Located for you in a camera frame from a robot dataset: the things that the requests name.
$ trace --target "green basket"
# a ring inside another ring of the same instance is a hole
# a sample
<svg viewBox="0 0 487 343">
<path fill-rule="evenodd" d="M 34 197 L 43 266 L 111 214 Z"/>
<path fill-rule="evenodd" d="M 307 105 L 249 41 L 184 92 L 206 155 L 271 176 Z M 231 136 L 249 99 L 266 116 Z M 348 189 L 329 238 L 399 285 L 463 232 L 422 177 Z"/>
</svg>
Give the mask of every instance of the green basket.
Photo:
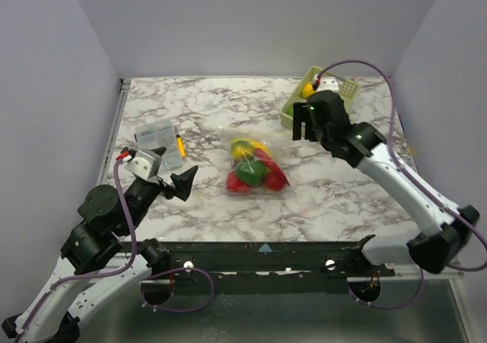
<svg viewBox="0 0 487 343">
<path fill-rule="evenodd" d="M 303 89 L 304 85 L 308 82 L 313 80 L 314 75 L 320 73 L 323 69 L 319 67 L 311 67 L 307 74 L 302 79 L 299 86 L 294 90 L 291 98 L 289 98 L 288 102 L 282 107 L 281 110 L 281 125 L 285 128 L 292 130 L 292 116 L 288 115 L 289 107 L 292 106 L 294 102 L 306 102 L 306 99 L 301 97 L 301 90 Z M 353 98 L 358 92 L 358 83 L 354 81 L 350 81 L 349 79 L 339 77 L 338 75 L 334 75 L 333 73 L 326 72 L 324 77 L 334 77 L 339 82 L 339 89 L 340 89 L 340 97 L 345 102 L 345 109 L 348 110 L 350 105 L 352 104 Z"/>
</svg>

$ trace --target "yellow pen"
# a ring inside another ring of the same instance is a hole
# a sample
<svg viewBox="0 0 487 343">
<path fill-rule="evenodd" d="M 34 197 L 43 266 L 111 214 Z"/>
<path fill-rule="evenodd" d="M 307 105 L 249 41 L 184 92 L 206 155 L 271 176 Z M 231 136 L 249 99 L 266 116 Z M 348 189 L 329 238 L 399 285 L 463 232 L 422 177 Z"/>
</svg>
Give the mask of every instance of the yellow pen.
<svg viewBox="0 0 487 343">
<path fill-rule="evenodd" d="M 177 147 L 180 150 L 181 157 L 186 158 L 186 151 L 184 150 L 184 145 L 183 145 L 183 139 L 181 139 L 181 136 L 177 134 L 177 128 L 176 128 L 176 142 L 177 142 Z"/>
</svg>

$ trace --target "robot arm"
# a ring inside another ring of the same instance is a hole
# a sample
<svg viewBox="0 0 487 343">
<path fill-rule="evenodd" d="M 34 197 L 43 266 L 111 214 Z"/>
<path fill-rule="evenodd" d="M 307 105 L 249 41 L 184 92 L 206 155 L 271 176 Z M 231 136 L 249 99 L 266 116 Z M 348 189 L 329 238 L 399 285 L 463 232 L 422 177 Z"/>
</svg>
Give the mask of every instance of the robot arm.
<svg viewBox="0 0 487 343">
<path fill-rule="evenodd" d="M 172 174 L 170 178 L 174 186 L 170 186 L 157 177 L 165 148 L 126 151 L 128 159 L 131 159 L 126 169 L 136 176 L 124 194 L 134 227 L 140 225 L 160 194 L 166 199 L 174 196 L 184 201 L 188 199 L 197 166 L 180 175 Z M 84 220 L 73 228 L 62 246 L 55 270 L 37 298 L 24 313 L 3 322 L 2 328 L 9 338 L 42 343 L 60 335 L 66 341 L 68 335 L 75 341 L 79 336 L 78 324 L 85 324 L 95 311 L 125 287 L 147 278 L 154 268 L 157 272 L 170 268 L 167 250 L 157 240 L 147 240 L 134 257 L 134 264 L 125 273 L 100 280 L 72 279 L 56 286 L 56 282 L 71 276 L 91 273 L 96 277 L 122 249 L 118 237 L 129 235 L 118 193 L 112 186 L 93 188 L 78 213 Z"/>
<path fill-rule="evenodd" d="M 293 108 L 293 140 L 304 138 L 318 141 L 333 157 L 345 160 L 381 185 L 411 215 L 420 234 L 409 236 L 371 238 L 363 247 L 365 258 L 374 265 L 384 262 L 415 262 L 431 273 L 440 273 L 450 260 L 466 245 L 471 234 L 454 216 L 439 208 L 408 179 L 404 170 L 415 174 L 415 179 L 430 193 L 441 198 L 445 206 L 457 210 L 458 215 L 475 225 L 478 211 L 468 205 L 460 208 L 440 195 L 418 176 L 401 158 L 398 167 L 387 149 L 384 136 L 371 124 L 350 123 L 343 100 L 332 91 L 319 91 L 306 103 L 295 103 Z"/>
</svg>

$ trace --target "marble tabletop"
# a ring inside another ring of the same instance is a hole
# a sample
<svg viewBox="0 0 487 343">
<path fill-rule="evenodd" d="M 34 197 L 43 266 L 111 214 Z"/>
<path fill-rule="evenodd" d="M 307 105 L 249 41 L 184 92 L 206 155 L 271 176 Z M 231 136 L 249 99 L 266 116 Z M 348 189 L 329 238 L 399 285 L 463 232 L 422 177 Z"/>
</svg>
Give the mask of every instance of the marble tabletop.
<svg viewBox="0 0 487 343">
<path fill-rule="evenodd" d="M 361 89 L 354 99 L 352 121 L 388 130 L 390 95 L 379 78 L 354 78 Z M 187 158 L 181 173 L 199 165 L 187 202 L 153 204 L 137 229 L 137 239 L 161 241 L 343 241 L 365 235 L 414 230 L 408 214 L 376 182 L 345 161 L 333 159 L 319 145 L 291 141 L 280 126 L 279 110 L 299 83 L 297 78 L 141 78 L 133 79 L 109 166 L 125 146 L 135 146 L 134 129 L 170 118 L 178 126 Z M 244 126 L 282 133 L 290 154 L 282 169 L 291 185 L 278 195 L 231 196 L 224 181 L 231 159 L 219 141 L 218 127 Z M 396 151 L 412 164 L 398 125 Z M 133 175 L 121 170 L 126 188 Z"/>
</svg>

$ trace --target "gray wall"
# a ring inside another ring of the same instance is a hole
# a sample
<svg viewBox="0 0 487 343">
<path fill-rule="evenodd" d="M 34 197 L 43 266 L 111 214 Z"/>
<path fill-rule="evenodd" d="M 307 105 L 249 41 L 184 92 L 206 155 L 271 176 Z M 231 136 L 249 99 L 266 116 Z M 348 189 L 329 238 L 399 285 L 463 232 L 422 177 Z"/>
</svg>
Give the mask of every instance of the gray wall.
<svg viewBox="0 0 487 343">
<path fill-rule="evenodd" d="M 77 0 L 0 0 L 0 12 L 3 321 L 32 302 L 80 220 L 120 83 Z"/>
<path fill-rule="evenodd" d="M 79 1 L 114 68 L 132 78 L 302 75 L 344 58 L 392 73 L 434 0 Z"/>
<path fill-rule="evenodd" d="M 420 173 L 460 204 L 476 206 L 487 236 L 486 14 L 486 0 L 436 0 L 393 81 Z M 472 238 L 461 259 L 478 265 L 487 253 Z M 466 277 L 487 340 L 487 272 Z"/>
</svg>

